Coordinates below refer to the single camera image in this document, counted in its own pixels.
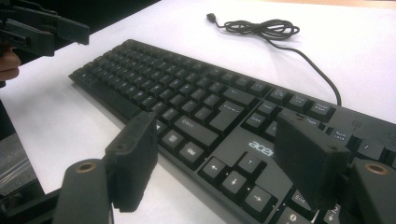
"finger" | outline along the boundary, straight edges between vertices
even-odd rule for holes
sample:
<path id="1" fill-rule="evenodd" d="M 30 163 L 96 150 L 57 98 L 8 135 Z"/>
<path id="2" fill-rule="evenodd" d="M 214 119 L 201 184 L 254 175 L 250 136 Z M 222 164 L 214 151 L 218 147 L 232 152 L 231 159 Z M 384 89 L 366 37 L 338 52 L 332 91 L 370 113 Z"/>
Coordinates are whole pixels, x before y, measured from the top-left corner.
<path id="1" fill-rule="evenodd" d="M 20 58 L 11 50 L 5 49 L 0 57 L 0 71 L 7 71 L 21 65 Z"/>
<path id="2" fill-rule="evenodd" d="M 19 68 L 11 68 L 6 71 L 0 72 L 0 81 L 10 80 L 14 77 L 17 77 L 20 74 Z"/>

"coiled black cable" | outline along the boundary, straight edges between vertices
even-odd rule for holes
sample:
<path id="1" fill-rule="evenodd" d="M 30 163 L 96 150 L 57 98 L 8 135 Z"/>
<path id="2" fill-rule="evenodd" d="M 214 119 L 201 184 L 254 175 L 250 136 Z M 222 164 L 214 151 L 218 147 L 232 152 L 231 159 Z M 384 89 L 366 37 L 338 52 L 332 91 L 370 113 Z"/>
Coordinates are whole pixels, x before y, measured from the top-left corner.
<path id="1" fill-rule="evenodd" d="M 324 80 L 330 85 L 334 91 L 335 98 L 337 99 L 337 105 L 341 106 L 341 95 L 337 90 L 337 87 L 332 83 L 332 81 L 302 52 L 297 49 L 281 47 L 273 42 L 273 40 L 285 40 L 290 38 L 292 35 L 296 35 L 300 32 L 300 28 L 294 26 L 289 21 L 282 20 L 270 20 L 262 23 L 252 23 L 249 21 L 227 21 L 223 26 L 219 26 L 216 21 L 216 16 L 213 13 L 206 15 L 207 19 L 215 23 L 219 28 L 225 28 L 230 33 L 237 33 L 240 35 L 257 35 L 265 39 L 276 49 L 289 50 L 299 54 L 303 57 L 314 69 L 315 71 L 323 77 Z"/>

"acer logo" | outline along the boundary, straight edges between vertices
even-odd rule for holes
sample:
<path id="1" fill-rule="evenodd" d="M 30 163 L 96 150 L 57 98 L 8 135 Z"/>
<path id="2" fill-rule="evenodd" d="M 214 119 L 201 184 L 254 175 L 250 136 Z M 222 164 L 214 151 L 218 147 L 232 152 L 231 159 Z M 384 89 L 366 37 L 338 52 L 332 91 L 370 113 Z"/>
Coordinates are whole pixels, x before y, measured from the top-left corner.
<path id="1" fill-rule="evenodd" d="M 274 151 L 271 150 L 268 147 L 265 147 L 263 145 L 260 145 L 259 143 L 257 143 L 256 141 L 253 141 L 251 143 L 248 144 L 250 147 L 254 147 L 256 148 L 258 151 L 260 151 L 262 154 L 267 155 L 269 157 L 271 157 L 274 154 Z"/>

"white table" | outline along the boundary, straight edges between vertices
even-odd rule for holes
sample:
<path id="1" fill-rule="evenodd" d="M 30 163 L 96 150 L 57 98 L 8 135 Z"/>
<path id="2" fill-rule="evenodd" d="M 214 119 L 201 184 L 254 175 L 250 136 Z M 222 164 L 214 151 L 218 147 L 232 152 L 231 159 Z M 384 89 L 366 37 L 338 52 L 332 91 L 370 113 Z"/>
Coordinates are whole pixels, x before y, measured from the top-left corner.
<path id="1" fill-rule="evenodd" d="M 91 36 L 21 66 L 0 97 L 45 192 L 64 170 L 102 158 L 123 124 L 68 75 L 128 38 L 213 63 L 335 103 L 327 83 L 298 55 L 257 37 L 224 34 L 206 20 L 282 19 L 301 32 L 281 45 L 308 55 L 338 87 L 343 106 L 396 123 L 396 9 L 259 1 L 164 0 Z M 116 223 L 234 223 L 170 163 L 160 158 L 139 209 Z"/>

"black keyboard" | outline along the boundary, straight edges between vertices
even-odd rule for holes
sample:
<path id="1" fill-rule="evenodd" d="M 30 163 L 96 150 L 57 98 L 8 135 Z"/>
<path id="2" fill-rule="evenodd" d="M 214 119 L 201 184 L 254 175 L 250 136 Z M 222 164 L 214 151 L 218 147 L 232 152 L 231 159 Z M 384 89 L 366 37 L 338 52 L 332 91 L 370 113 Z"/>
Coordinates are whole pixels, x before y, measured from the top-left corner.
<path id="1" fill-rule="evenodd" d="M 337 223 L 339 207 L 310 211 L 271 159 L 280 112 L 396 168 L 395 124 L 134 40 L 70 78 L 125 123 L 156 112 L 162 155 L 245 223 Z"/>

